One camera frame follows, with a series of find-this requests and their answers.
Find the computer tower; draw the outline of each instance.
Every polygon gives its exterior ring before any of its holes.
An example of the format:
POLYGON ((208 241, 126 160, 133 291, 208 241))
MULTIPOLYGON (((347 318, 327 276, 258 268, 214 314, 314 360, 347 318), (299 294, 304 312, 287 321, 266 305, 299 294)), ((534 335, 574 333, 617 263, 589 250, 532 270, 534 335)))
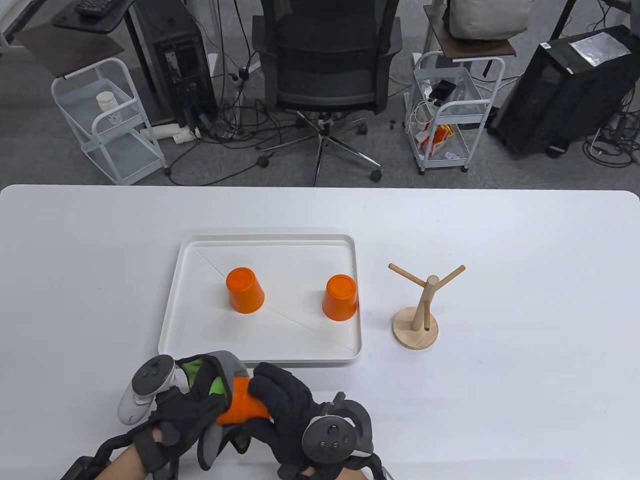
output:
POLYGON ((183 127, 218 115, 202 34, 182 0, 137 0, 136 18, 150 56, 156 88, 183 127))
POLYGON ((490 129, 517 154, 557 156, 603 127, 639 77, 640 38, 623 25, 542 43, 490 129), (600 32, 631 53, 593 67, 570 44, 600 32))

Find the orange cup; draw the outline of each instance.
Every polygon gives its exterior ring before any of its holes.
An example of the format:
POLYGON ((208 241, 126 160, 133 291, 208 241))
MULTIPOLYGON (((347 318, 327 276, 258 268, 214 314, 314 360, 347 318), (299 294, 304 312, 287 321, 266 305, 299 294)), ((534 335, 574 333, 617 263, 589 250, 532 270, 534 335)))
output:
POLYGON ((218 425, 238 425, 251 419, 271 418, 264 403, 249 395, 250 378, 237 377, 234 383, 234 401, 229 410, 218 417, 218 425))
POLYGON ((227 275, 229 301, 236 312, 252 314, 264 303, 264 291, 248 268, 236 268, 227 275))
POLYGON ((336 322, 350 319, 358 309, 358 287, 347 275, 335 275, 326 283, 322 302, 324 314, 336 322))

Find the black box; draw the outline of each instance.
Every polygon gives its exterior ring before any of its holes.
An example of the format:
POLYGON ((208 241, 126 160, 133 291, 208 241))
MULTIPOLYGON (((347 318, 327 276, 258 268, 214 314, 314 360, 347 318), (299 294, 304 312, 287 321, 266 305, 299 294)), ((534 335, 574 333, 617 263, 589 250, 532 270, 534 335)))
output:
POLYGON ((623 25, 542 43, 492 126, 518 154, 566 150, 594 135, 640 77, 640 38, 623 25), (570 45, 606 32, 631 52, 597 67, 570 45))

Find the wooden mug tree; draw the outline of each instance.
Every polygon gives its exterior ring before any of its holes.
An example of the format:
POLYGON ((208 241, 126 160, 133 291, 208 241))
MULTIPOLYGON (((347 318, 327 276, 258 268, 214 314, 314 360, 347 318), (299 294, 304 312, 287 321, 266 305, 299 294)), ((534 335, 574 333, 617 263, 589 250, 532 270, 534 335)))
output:
POLYGON ((431 315, 433 296, 464 272, 466 267, 461 265, 442 280, 436 275, 431 275, 426 282, 393 265, 393 263, 389 264, 389 268, 422 287, 422 296, 418 306, 404 308, 394 317, 394 335, 403 346, 411 350, 424 350, 433 345, 438 338, 438 323, 431 315))

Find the office chair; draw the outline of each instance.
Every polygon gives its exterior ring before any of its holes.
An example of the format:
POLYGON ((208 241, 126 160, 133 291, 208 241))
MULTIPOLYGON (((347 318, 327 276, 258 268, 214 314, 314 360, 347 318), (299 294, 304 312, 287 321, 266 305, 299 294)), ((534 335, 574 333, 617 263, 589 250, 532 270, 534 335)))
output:
MULTIPOLYGON (((331 143, 381 166, 332 136, 335 114, 387 107, 389 68, 402 49, 399 0, 261 0, 264 16, 253 17, 253 49, 260 55, 266 105, 293 110, 313 129, 307 137, 267 148, 265 153, 319 141, 316 185, 324 149, 331 143), (302 112, 317 113, 312 122, 302 112)), ((358 119, 348 127, 359 124, 358 119)), ((366 125, 360 127, 366 133, 366 125)))

